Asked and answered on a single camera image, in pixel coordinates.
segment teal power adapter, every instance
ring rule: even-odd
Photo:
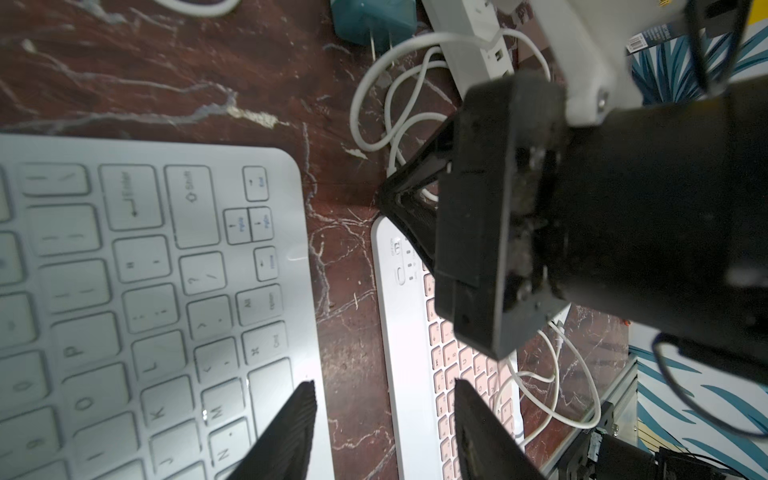
[[[415,0],[331,0],[331,12],[339,37],[377,52],[416,32]]]

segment white power strip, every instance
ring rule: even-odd
[[[475,35],[491,41],[500,29],[490,0],[422,0],[422,3],[435,31]],[[464,43],[440,46],[462,98],[471,86],[514,72],[501,37],[490,50]]]

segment dark red marble surface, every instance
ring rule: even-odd
[[[403,58],[395,73],[419,58]],[[0,3],[0,130],[274,146],[296,160],[338,479],[397,478],[370,244],[386,153],[358,151],[349,134],[351,97],[371,62],[367,48],[333,34],[328,0],[243,0],[218,19],[185,18],[151,0]],[[410,84],[402,89],[400,105]],[[363,105],[371,140],[382,132],[384,94],[375,89]],[[456,105],[448,72],[436,71],[415,111],[450,114]],[[433,128],[406,135],[406,156]],[[624,365],[626,328],[574,308],[568,331],[606,386]],[[541,347],[532,340],[520,352],[521,369],[551,371]],[[578,416],[589,395],[572,360],[564,353],[558,411]],[[530,432],[542,415],[528,400],[522,408]],[[528,454],[542,463],[567,433],[553,421]]]

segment white keyboard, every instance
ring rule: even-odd
[[[490,406],[509,369],[459,341],[453,323],[437,316],[435,279],[391,221],[379,218],[371,238],[400,478],[458,480],[455,381],[469,381]],[[499,420],[521,442],[517,384],[500,396]]]
[[[0,135],[0,480],[222,480],[308,379],[324,480],[288,154]]]

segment black cable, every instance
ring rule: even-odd
[[[664,358],[664,356],[661,354],[661,345],[664,343],[668,343],[669,345],[676,346],[677,348],[680,348],[680,339],[677,338],[674,335],[670,335],[669,333],[659,333],[656,335],[656,338],[654,339],[653,343],[651,343],[650,347],[654,351],[654,356],[656,357],[656,363],[659,365],[659,371],[661,372],[661,375],[664,377],[664,380],[667,381],[667,385],[670,387],[672,392],[677,396],[678,399],[687,406],[689,406],[695,413],[699,414],[703,419],[707,420],[708,422],[712,423],[716,427],[725,430],[726,432],[733,433],[734,435],[739,435],[742,437],[747,437],[749,439],[757,439],[757,440],[766,440],[768,439],[768,433],[755,433],[755,432],[748,432],[747,430],[738,429],[737,427],[734,427],[730,423],[725,423],[723,420],[718,419],[715,415],[712,415],[707,410],[704,410],[699,406],[698,403],[694,402],[691,398],[688,397],[688,395],[683,392],[680,385],[677,383],[677,380],[675,380],[672,376],[672,373],[669,370],[669,367],[667,366],[667,359]]]
[[[701,459],[703,459],[703,460],[709,460],[710,462],[719,463],[719,464],[721,464],[723,467],[725,467],[725,468],[727,468],[728,470],[730,470],[731,472],[733,472],[733,473],[735,473],[735,474],[739,475],[741,478],[749,478],[749,477],[747,477],[746,475],[744,475],[742,472],[739,472],[739,471],[738,471],[738,470],[736,470],[734,467],[732,467],[732,466],[728,465],[726,462],[721,462],[721,461],[720,461],[720,460],[718,460],[717,458],[712,458],[712,457],[708,457],[708,456],[706,456],[706,455],[701,455],[701,454],[699,454],[699,453],[692,453],[692,452],[684,452],[684,454],[685,454],[685,455],[690,455],[690,456],[692,456],[692,457],[696,457],[696,458],[701,458]]]
[[[733,33],[731,34],[730,44],[726,57],[723,60],[723,70],[717,80],[711,81],[707,72],[707,60],[704,58],[704,51],[701,44],[701,21],[697,8],[697,0],[688,0],[683,10],[685,15],[688,36],[690,37],[691,61],[694,63],[694,72],[699,83],[699,88],[709,95],[718,95],[725,91],[728,80],[736,66],[737,57],[741,48],[741,41],[746,31],[746,23],[750,17],[752,0],[737,0],[736,16],[733,20]]]

